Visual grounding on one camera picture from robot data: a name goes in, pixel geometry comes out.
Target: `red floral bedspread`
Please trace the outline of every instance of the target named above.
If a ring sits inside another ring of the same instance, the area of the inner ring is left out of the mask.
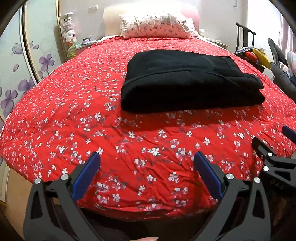
[[[261,78],[266,101],[253,107],[125,113],[120,89],[127,63],[151,49],[230,55],[243,72]],[[28,91],[5,123],[0,155],[32,182],[71,173],[97,151],[101,169],[79,205],[128,220],[191,215],[216,203],[193,169],[195,152],[250,180],[262,165],[251,147],[254,136],[281,156],[296,149],[281,133],[283,125],[296,129],[295,107],[247,62],[199,39],[115,37],[85,50]]]

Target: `sliding wardrobe door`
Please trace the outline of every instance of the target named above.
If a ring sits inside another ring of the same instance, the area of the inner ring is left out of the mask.
[[[57,17],[57,0],[28,0],[23,14],[25,44],[40,82],[65,62]]]
[[[0,55],[0,117],[3,125],[16,103],[36,85],[23,47],[21,9],[0,37]]]

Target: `floral pillow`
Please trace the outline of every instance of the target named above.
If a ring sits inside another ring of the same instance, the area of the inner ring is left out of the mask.
[[[167,37],[189,39],[190,32],[182,14],[153,12],[150,14],[120,15],[120,35],[125,38]]]

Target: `fingernail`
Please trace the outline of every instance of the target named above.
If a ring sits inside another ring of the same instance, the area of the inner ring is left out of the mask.
[[[149,237],[149,238],[138,239],[137,241],[156,241],[156,240],[158,240],[157,237]]]

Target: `headboard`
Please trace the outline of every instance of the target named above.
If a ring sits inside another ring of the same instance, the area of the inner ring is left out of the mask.
[[[149,5],[150,9],[155,10],[155,5]],[[120,35],[120,23],[121,19],[119,15],[124,14],[129,11],[145,11],[149,10],[149,6],[146,2],[139,1],[129,4],[120,4],[116,6],[107,7],[104,9],[104,25],[105,25],[105,36],[108,35]],[[187,18],[195,19],[195,29],[199,28],[199,17],[197,8],[191,4],[186,4],[182,2],[174,2],[168,5],[167,3],[160,5],[157,4],[157,9],[165,9],[176,11],[177,9]]]

